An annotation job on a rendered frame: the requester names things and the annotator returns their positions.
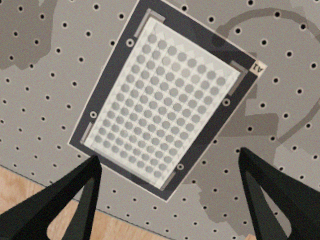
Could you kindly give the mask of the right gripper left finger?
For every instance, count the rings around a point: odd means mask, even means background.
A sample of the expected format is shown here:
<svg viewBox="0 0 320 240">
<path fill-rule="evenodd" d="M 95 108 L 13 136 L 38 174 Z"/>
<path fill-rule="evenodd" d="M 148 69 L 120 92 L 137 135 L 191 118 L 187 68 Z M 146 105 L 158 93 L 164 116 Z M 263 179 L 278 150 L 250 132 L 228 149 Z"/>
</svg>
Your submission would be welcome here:
<svg viewBox="0 0 320 240">
<path fill-rule="evenodd" d="M 61 240 L 90 240 L 102 167 L 92 155 L 67 175 L 0 214 L 0 240 L 50 240 L 50 223 L 84 187 Z"/>
</svg>

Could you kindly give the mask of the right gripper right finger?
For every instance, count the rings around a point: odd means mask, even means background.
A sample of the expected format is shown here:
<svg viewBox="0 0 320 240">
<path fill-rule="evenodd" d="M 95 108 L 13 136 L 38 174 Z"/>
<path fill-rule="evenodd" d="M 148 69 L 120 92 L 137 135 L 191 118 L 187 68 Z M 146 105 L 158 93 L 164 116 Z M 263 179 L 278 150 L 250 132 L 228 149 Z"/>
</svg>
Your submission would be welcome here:
<svg viewBox="0 0 320 240">
<path fill-rule="evenodd" d="M 320 240 L 320 192 L 277 170 L 246 147 L 238 165 L 257 240 Z M 285 234 L 264 194 L 291 224 Z"/>
</svg>

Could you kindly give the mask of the grey flat rectangular mat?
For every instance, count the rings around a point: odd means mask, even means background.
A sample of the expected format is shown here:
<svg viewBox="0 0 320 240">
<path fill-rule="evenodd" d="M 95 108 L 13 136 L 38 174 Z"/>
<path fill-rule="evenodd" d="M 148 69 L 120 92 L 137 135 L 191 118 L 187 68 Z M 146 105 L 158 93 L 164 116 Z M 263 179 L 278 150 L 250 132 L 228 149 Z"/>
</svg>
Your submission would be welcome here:
<svg viewBox="0 0 320 240">
<path fill-rule="evenodd" d="M 245 240 L 246 147 L 320 192 L 320 0 L 166 0 L 268 67 L 168 203 L 102 166 L 96 210 L 167 240 Z M 48 187 L 137 0 L 0 0 L 0 167 Z"/>
</svg>

